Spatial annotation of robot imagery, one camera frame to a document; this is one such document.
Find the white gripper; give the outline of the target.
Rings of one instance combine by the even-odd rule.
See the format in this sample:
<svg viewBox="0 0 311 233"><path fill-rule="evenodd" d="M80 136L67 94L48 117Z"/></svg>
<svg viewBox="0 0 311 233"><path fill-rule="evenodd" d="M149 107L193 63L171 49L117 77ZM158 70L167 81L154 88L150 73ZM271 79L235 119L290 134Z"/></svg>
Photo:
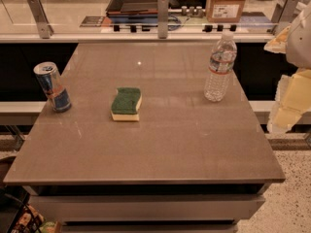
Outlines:
<svg viewBox="0 0 311 233"><path fill-rule="evenodd" d="M311 3L264 50L286 54L287 61L298 69L278 82L275 103L269 114L269 133L286 133L311 108Z"/></svg>

